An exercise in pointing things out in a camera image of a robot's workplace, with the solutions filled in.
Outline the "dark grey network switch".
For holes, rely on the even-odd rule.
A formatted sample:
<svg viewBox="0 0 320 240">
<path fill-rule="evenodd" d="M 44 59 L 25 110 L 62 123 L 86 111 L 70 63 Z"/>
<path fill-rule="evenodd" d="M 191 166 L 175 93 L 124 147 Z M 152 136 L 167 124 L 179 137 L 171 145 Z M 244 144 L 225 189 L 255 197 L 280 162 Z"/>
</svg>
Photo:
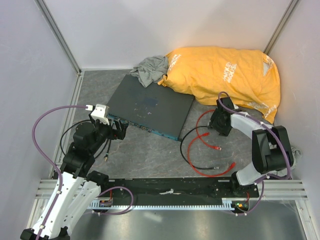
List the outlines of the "dark grey network switch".
<svg viewBox="0 0 320 240">
<path fill-rule="evenodd" d="M 107 103 L 115 120 L 175 141 L 180 135 L 195 97 L 151 83 L 143 87 L 137 77 L 125 75 Z"/>
</svg>

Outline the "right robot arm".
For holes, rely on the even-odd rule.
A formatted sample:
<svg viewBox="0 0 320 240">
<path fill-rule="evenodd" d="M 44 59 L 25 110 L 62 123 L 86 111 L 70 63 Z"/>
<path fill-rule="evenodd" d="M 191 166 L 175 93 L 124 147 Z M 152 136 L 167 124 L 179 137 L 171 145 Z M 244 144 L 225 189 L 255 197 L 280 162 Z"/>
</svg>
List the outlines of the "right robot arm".
<svg viewBox="0 0 320 240">
<path fill-rule="evenodd" d="M 266 124 L 248 112 L 234 109 L 230 97 L 222 97 L 216 103 L 217 108 L 207 127 L 225 137 L 236 129 L 251 139 L 251 162 L 232 174 L 230 193 L 240 197 L 248 185 L 257 184 L 265 178 L 289 179 L 294 157 L 286 128 Z"/>
</svg>

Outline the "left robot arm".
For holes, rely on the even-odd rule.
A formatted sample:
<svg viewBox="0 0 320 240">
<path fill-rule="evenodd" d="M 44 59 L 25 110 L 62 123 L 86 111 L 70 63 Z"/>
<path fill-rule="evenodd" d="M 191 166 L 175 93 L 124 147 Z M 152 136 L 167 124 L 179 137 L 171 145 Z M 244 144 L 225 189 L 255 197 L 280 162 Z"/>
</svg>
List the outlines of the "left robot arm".
<svg viewBox="0 0 320 240">
<path fill-rule="evenodd" d="M 89 204 L 98 196 L 110 191 L 109 177 L 90 171 L 95 154 L 111 140 L 123 140 L 127 123 L 115 122 L 115 126 L 98 120 L 79 124 L 73 141 L 59 168 L 55 189 L 45 210 L 32 228 L 24 229 L 22 240 L 68 240 L 76 224 Z"/>
</svg>

